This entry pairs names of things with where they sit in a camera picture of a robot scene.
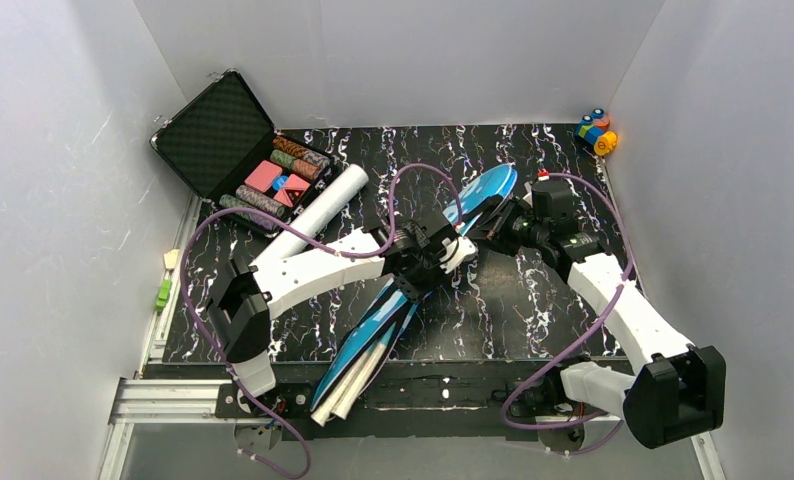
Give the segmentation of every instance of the open black case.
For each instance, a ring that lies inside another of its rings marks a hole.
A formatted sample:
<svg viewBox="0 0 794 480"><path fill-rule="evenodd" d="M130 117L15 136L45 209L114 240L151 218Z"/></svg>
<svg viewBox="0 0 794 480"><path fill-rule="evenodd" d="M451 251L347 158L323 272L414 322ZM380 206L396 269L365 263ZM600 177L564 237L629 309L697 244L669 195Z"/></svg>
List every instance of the open black case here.
<svg viewBox="0 0 794 480"><path fill-rule="evenodd" d="M230 69L218 75L197 98L165 122L150 139L150 145L191 190L217 204L224 194L235 196L235 190L247 176L261 162L269 161L276 136L273 122L253 91L240 73ZM300 215L326 188L336 169L336 159L329 153L288 140L325 155L332 162L280 218L286 223ZM291 171L283 169L283 173L287 175ZM266 229L238 215L225 218L266 237L281 231Z"/></svg>

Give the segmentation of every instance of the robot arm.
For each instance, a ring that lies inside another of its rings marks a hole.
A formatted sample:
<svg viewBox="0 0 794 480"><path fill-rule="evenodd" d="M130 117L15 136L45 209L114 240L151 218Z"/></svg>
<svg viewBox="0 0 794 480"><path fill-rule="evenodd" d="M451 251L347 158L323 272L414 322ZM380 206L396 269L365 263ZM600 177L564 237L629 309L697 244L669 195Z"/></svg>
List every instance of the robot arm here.
<svg viewBox="0 0 794 480"><path fill-rule="evenodd" d="M373 252L387 237L384 226L357 229L328 246L339 252ZM393 274L406 297L417 302L475 254L474 243L459 237L438 213L400 225L393 245L371 258L310 250L266 260L258 267L233 259L218 272L207 311L239 380L258 396L276 385L268 355L272 319L323 292L387 274Z"/></svg>
<svg viewBox="0 0 794 480"><path fill-rule="evenodd" d="M538 249L542 260L601 312L615 295L622 270L597 237L580 231L572 195L564 180L539 179L528 186L525 198L489 205L500 215L472 237L508 255L521 247ZM616 415L648 448L721 426L726 365L714 347L695 347L634 284L624 289L605 326L634 375L584 359L567 360L545 379L546 392L564 392L554 404L584 402Z"/></svg>
<svg viewBox="0 0 794 480"><path fill-rule="evenodd" d="M615 294L619 278L617 259L598 254L574 264L568 285L599 312ZM624 289L605 325L623 347L634 375L594 362L571 365L559 372L570 400L624 419L648 448L721 426L726 364L715 347L694 346L635 285Z"/></svg>

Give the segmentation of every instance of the gray floor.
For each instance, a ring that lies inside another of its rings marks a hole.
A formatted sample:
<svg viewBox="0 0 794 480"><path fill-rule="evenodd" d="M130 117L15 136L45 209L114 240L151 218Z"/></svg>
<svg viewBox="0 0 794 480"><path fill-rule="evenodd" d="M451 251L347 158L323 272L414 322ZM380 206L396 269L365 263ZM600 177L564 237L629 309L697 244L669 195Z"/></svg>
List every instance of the gray floor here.
<svg viewBox="0 0 794 480"><path fill-rule="evenodd" d="M123 480L281 478L236 454L232 425L136 425ZM499 438L349 438L310 443L315 480L686 480L703 479L691 440L647 450L623 429L604 448L565 459L538 443ZM293 441L267 456L289 470L303 465Z"/></svg>

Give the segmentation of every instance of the pink block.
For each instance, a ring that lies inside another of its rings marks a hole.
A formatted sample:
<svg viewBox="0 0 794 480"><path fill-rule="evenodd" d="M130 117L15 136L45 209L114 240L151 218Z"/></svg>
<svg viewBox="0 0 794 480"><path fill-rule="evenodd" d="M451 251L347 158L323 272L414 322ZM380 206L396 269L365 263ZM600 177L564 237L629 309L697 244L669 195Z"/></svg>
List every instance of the pink block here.
<svg viewBox="0 0 794 480"><path fill-rule="evenodd" d="M282 175L282 167L270 163L267 160L263 160L262 163L253 170L253 173L244 180L244 184L254 190L264 193L270 190L270 184L280 175Z"/></svg>
<svg viewBox="0 0 794 480"><path fill-rule="evenodd" d="M288 177L288 181L285 182L285 185L282 186L282 190L278 191L273 199L285 206L293 207L297 199L300 198L308 188L309 182L297 175L291 175Z"/></svg>

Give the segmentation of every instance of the green clip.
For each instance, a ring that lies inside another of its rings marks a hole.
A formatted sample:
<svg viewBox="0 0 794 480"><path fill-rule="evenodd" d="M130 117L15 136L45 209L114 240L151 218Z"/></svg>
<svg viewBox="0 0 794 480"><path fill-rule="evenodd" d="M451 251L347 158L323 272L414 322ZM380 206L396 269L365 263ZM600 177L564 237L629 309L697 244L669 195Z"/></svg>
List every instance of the green clip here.
<svg viewBox="0 0 794 480"><path fill-rule="evenodd" d="M161 312L164 306L167 305L167 299L170 298L170 279L162 280L161 287L159 287L159 296L156 299L156 311Z"/></svg>

